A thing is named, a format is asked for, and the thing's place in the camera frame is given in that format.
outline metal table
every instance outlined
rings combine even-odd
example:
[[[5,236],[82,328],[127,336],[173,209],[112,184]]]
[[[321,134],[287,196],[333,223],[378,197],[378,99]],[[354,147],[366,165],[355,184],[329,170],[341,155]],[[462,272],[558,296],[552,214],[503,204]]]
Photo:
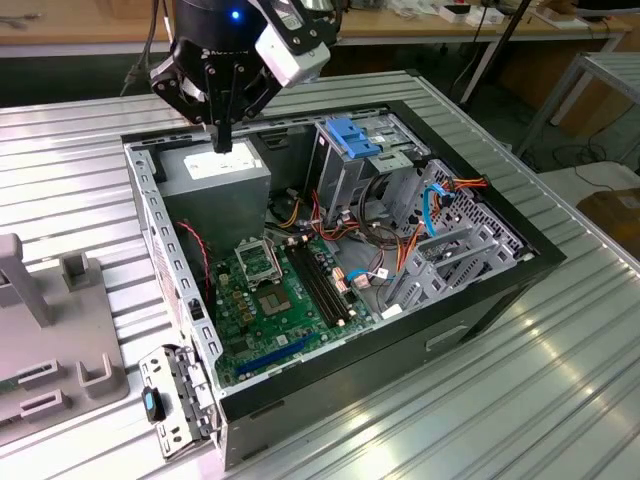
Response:
[[[560,105],[569,87],[574,85],[580,75],[582,77]],[[560,123],[593,77],[602,80],[611,88],[615,88],[636,104],[640,104],[640,53],[580,53],[567,67],[564,75],[558,80],[544,105],[533,118],[527,135],[516,148],[518,156],[521,156],[535,141],[545,122],[558,108],[558,105],[560,108],[551,123],[554,125]],[[639,144],[640,134],[624,149],[624,153],[617,159],[617,162],[621,163]]]
[[[406,101],[569,257],[487,334],[228,472],[235,478],[621,478],[640,447],[640,265],[481,127],[404,72],[329,78],[267,114]],[[153,96],[0,111],[0,231],[29,268],[100,259],[131,394],[0,449],[2,478],[221,478],[205,445],[165,465],[136,362],[175,340],[119,135],[175,127]]]

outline motherboard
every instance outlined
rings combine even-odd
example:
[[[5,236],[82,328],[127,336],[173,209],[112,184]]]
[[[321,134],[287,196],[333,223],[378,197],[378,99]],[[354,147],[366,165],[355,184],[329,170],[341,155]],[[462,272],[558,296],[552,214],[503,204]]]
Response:
[[[364,332],[374,322],[357,295],[336,286],[335,260],[322,239],[277,247],[252,243],[250,255],[241,245],[240,253],[213,265],[215,324],[224,347],[216,369],[223,387]],[[274,268],[280,278],[272,273],[255,283]]]

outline cardboard box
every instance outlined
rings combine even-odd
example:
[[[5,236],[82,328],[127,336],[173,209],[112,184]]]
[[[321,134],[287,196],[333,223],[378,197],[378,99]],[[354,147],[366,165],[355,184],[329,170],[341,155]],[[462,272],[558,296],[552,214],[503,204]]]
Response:
[[[578,210],[640,260],[640,188],[596,192]]]

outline blue tab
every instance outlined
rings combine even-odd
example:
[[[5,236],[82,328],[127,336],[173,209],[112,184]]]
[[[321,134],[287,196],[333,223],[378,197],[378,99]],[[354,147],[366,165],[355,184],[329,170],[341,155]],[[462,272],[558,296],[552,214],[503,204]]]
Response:
[[[332,118],[327,120],[327,128],[340,145],[347,150],[351,158],[378,155],[382,148],[371,143],[364,131],[356,126],[350,118]]]
[[[147,410],[151,410],[153,409],[153,395],[151,395],[151,393],[147,393],[144,396],[144,406],[147,408]]]

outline yellow wire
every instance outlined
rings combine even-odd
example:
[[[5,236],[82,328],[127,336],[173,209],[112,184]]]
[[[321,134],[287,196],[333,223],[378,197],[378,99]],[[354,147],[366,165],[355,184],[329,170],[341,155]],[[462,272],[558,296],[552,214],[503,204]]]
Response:
[[[291,217],[289,217],[289,220],[278,225],[280,228],[289,228],[291,225],[293,225],[293,223],[296,221],[296,218],[298,218],[299,206],[300,206],[300,199],[296,200],[296,205],[293,207],[293,213],[291,214]]]

